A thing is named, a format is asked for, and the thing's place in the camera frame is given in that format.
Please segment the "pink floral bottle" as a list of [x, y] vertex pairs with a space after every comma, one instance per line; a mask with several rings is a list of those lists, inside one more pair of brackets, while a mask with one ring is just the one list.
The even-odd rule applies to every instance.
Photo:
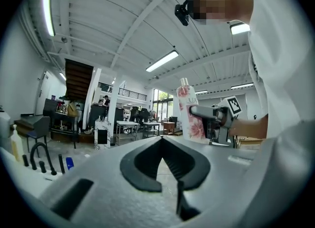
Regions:
[[210, 140], [205, 137], [202, 119], [190, 112], [192, 106], [198, 106], [195, 90], [189, 85], [187, 78], [181, 78], [180, 82], [181, 85], [177, 88], [177, 97], [182, 119], [183, 137], [189, 141], [208, 145]]

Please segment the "round wooden table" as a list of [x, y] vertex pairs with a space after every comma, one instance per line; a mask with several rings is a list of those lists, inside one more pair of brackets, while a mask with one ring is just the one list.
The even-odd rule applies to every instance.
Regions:
[[238, 137], [238, 148], [256, 148], [259, 147], [260, 144], [264, 141], [265, 139], [258, 139], [258, 138], [252, 138], [252, 137], [243, 137], [239, 136]]

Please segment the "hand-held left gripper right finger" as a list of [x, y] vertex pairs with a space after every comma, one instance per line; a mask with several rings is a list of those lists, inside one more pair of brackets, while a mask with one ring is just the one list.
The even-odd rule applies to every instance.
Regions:
[[195, 190], [204, 182], [210, 162], [203, 154], [167, 136], [161, 139], [161, 155], [177, 180], [177, 215], [184, 221], [199, 215], [200, 211], [188, 204], [184, 192]]

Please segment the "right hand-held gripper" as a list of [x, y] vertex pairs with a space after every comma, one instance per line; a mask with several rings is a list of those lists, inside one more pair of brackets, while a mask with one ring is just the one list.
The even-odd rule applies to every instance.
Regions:
[[191, 106], [189, 112], [205, 118], [205, 136], [213, 145], [237, 146], [235, 137], [229, 135], [233, 121], [242, 113], [236, 96], [224, 98], [219, 104], [211, 107]]

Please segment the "large glass window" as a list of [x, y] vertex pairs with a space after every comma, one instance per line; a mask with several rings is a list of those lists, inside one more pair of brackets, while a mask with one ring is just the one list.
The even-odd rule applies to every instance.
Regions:
[[173, 116], [173, 98], [172, 94], [154, 89], [153, 92], [153, 111], [158, 122], [164, 123]]

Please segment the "white square column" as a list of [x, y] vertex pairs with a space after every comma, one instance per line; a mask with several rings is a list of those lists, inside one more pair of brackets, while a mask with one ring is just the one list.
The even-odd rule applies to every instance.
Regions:
[[109, 127], [109, 133], [110, 133], [110, 144], [109, 147], [111, 147], [112, 144], [114, 144], [114, 123], [115, 123], [115, 112], [116, 112], [116, 105], [117, 105], [117, 99], [118, 99], [118, 93], [120, 85], [123, 81], [123, 75], [118, 73], [116, 75], [115, 83], [113, 85], [113, 90], [110, 98], [110, 105], [109, 105], [109, 112], [108, 112], [108, 122], [110, 123]]

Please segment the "white door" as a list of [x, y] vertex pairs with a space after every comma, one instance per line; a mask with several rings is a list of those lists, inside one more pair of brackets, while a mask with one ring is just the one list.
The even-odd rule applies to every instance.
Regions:
[[48, 98], [49, 91], [52, 84], [50, 72], [46, 71], [39, 89], [38, 98], [36, 102], [35, 115], [42, 115], [45, 101]]

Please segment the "person's right forearm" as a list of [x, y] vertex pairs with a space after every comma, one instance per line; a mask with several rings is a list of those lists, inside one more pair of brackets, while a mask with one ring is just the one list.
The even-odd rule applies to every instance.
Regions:
[[268, 129], [268, 114], [259, 120], [235, 119], [229, 129], [230, 136], [265, 139]]

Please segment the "black curved faucet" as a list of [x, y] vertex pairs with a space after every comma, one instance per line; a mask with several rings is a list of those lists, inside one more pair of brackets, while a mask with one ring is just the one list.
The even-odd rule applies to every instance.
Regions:
[[[27, 156], [28, 163], [29, 163], [29, 166], [27, 166], [27, 168], [29, 168], [30, 170], [32, 170], [32, 164], [30, 161], [30, 151], [31, 151], [34, 144], [35, 144], [35, 142], [32, 141], [29, 144], [29, 148], [28, 148], [27, 143], [23, 142], [23, 150], [25, 152], [25, 155]], [[37, 167], [36, 172], [41, 172], [39, 162], [43, 161], [45, 164], [45, 169], [47, 171], [47, 174], [51, 175], [51, 169], [50, 169], [48, 158], [46, 156], [46, 152], [45, 152], [44, 148], [38, 147], [38, 153], [39, 153], [39, 157], [37, 155], [37, 151], [34, 152], [34, 162], [35, 162], [36, 167]], [[48, 142], [48, 153], [50, 155], [51, 163], [52, 163], [55, 171], [57, 172], [57, 175], [58, 176], [62, 175], [62, 170], [61, 170], [61, 166], [60, 166], [60, 162], [59, 162], [59, 155], [62, 155], [64, 169], [67, 170], [66, 164], [65, 164], [67, 149], [63, 145], [61, 145], [59, 142], [50, 141], [50, 142]]]

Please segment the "black desk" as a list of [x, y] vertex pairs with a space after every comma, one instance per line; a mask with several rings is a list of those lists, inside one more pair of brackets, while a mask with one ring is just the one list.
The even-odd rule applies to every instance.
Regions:
[[[63, 125], [60, 125], [60, 128], [57, 129], [55, 127], [55, 121], [60, 121], [60, 123], [66, 122], [71, 123], [71, 130], [64, 130]], [[50, 123], [50, 132], [52, 133], [59, 133], [63, 135], [71, 136], [71, 141], [73, 143], [74, 149], [76, 149], [76, 143], [79, 140], [79, 132], [78, 126], [76, 124], [76, 118], [72, 116], [68, 116], [67, 114], [59, 113], [59, 112], [52, 112], [51, 114], [51, 123]]]

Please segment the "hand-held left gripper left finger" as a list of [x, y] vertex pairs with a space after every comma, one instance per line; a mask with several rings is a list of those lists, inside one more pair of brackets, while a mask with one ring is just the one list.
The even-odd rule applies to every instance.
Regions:
[[161, 137], [145, 139], [145, 143], [125, 154], [120, 161], [122, 176], [135, 189], [160, 193], [162, 185], [157, 181], [158, 167], [162, 159]]

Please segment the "marbled white cabinet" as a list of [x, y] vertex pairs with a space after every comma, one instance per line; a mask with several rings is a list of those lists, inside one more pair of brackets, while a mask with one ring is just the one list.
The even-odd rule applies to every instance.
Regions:
[[110, 148], [111, 136], [110, 136], [111, 123], [108, 121], [95, 121], [94, 124], [94, 148], [96, 150], [105, 150]]

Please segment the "person's white shirt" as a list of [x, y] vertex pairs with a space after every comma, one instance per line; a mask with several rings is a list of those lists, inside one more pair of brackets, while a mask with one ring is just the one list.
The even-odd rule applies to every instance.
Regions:
[[315, 43], [296, 0], [253, 0], [251, 60], [263, 82], [266, 139], [252, 162], [241, 228], [298, 227], [292, 207], [315, 172]]

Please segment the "yellow pump soap bottle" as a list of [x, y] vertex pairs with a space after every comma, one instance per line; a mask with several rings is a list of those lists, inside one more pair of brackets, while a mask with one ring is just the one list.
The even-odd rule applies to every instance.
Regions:
[[24, 150], [23, 150], [22, 139], [18, 135], [16, 124], [13, 125], [13, 128], [14, 128], [13, 134], [11, 135], [11, 138], [10, 138], [12, 153], [13, 153], [13, 156], [15, 157], [16, 161], [23, 164], [24, 163], [23, 162]]

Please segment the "grey chair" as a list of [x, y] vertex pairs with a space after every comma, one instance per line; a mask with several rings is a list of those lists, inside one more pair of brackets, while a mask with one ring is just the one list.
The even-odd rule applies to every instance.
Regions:
[[50, 126], [50, 117], [43, 116], [38, 121], [33, 124], [33, 129], [27, 132], [27, 148], [28, 152], [30, 152], [29, 146], [29, 138], [32, 138], [37, 143], [39, 138], [44, 138], [44, 143], [47, 146], [47, 135], [49, 133], [49, 126]]

